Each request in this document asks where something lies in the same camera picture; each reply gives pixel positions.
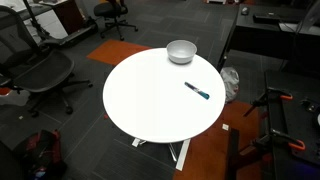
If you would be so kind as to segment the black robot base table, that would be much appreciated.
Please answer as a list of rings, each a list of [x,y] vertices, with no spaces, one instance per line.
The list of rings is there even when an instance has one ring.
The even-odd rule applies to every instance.
[[[320,83],[304,76],[267,71],[266,89],[279,89],[292,98],[282,99],[268,92],[269,126],[302,140],[305,151],[295,151],[286,143],[273,141],[274,178],[276,180],[320,180],[319,99]]]

